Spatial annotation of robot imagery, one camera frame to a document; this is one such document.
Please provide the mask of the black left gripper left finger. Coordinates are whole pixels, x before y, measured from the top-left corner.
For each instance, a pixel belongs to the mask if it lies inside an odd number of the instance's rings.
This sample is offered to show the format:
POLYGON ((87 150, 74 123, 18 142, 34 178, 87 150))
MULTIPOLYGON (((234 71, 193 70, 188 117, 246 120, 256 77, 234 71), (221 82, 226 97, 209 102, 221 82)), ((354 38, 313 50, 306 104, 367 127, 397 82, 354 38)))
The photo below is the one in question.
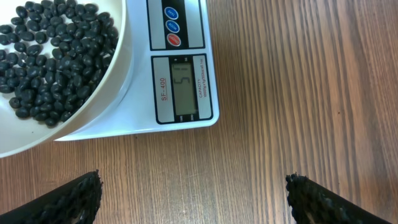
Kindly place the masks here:
POLYGON ((88 172, 41 197, 1 215, 1 223, 93 223, 103 183, 88 172))

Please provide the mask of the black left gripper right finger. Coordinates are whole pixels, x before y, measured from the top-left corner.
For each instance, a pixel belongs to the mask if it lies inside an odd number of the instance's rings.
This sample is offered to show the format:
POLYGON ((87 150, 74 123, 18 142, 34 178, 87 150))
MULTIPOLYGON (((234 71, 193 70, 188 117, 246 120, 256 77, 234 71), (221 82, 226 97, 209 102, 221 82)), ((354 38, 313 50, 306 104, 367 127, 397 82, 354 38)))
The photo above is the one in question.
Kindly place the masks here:
POLYGON ((306 176, 291 174, 285 180, 287 203, 298 224, 388 224, 306 176))

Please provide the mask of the white bowl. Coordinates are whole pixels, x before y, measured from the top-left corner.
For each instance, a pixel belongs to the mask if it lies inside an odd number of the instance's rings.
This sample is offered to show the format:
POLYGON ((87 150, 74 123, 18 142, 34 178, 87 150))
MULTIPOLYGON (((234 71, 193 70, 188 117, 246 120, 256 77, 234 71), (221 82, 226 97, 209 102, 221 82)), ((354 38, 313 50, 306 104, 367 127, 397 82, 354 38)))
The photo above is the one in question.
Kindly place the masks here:
POLYGON ((1 2, 1 156, 84 127, 132 76, 126 1, 1 2))

